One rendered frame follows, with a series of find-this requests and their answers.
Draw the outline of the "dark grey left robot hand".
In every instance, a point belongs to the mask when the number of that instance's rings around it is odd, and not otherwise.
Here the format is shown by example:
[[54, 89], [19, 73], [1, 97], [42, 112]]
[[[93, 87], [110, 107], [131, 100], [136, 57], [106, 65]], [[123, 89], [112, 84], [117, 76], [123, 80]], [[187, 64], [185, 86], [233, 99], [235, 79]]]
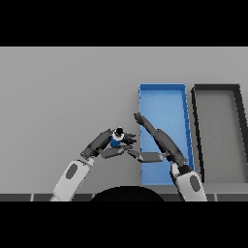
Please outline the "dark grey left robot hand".
[[132, 149], [133, 144], [136, 142], [135, 135], [125, 132], [124, 139], [121, 141], [119, 146], [110, 146], [110, 140], [114, 130], [107, 129], [98, 137], [94, 138], [80, 153], [80, 156], [85, 160], [89, 159], [90, 157], [97, 157], [99, 155], [102, 155], [103, 158], [108, 159], [122, 155], [126, 150]]

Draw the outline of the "dark grey bin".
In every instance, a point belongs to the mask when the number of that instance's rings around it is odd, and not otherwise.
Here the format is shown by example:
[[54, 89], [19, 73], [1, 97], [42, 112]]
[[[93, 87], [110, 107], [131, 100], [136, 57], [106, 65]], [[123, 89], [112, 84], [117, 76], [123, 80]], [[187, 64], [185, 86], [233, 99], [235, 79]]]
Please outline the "dark grey bin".
[[240, 85], [195, 84], [191, 93], [201, 180], [248, 183], [248, 126]]

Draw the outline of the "blue bin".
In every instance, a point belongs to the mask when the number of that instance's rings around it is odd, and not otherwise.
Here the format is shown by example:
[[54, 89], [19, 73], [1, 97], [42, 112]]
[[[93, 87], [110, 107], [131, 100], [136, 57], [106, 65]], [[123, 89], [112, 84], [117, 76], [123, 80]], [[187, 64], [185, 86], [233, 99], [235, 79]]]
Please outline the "blue bin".
[[[139, 85], [139, 112], [155, 128], [167, 133], [187, 159], [193, 170], [194, 155], [188, 110], [188, 97], [184, 83], [141, 83]], [[172, 185], [171, 163], [141, 164], [141, 184], [149, 186]]]

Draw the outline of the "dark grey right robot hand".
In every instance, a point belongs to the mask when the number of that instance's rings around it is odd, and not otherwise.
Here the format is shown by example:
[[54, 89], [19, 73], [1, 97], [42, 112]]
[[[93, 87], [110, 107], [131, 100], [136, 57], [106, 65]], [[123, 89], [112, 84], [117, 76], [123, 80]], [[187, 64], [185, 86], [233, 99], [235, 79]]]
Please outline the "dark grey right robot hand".
[[159, 148], [159, 152], [137, 152], [128, 150], [128, 154], [141, 163], [160, 163], [164, 159], [176, 163], [182, 167], [187, 164], [187, 159], [183, 156], [171, 137], [161, 129], [156, 129], [150, 121], [142, 114], [135, 113], [136, 121], [150, 134]]

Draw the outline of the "flat black rounded shape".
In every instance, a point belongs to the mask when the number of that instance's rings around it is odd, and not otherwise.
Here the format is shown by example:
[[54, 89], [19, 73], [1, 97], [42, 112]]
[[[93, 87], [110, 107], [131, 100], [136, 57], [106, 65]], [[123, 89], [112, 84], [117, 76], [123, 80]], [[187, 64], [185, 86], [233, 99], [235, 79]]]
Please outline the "flat black rounded shape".
[[140, 186], [120, 186], [106, 189], [92, 199], [93, 202], [161, 202], [154, 191]]

